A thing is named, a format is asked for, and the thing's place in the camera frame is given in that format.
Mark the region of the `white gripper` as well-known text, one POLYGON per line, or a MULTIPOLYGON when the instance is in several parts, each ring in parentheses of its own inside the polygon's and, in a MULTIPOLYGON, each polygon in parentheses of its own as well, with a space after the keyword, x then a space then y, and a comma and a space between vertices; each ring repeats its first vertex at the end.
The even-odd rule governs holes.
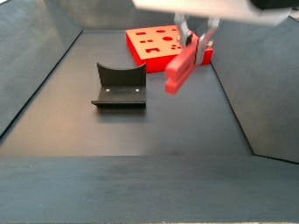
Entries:
POLYGON ((133 0, 141 10, 175 13, 174 22, 181 33, 181 44, 186 47, 193 41, 193 32, 186 15, 210 18, 209 30, 201 36, 197 48, 195 65, 203 61, 203 54, 215 34, 221 19, 260 25, 280 25, 292 13, 290 8, 261 10, 250 0, 133 0))

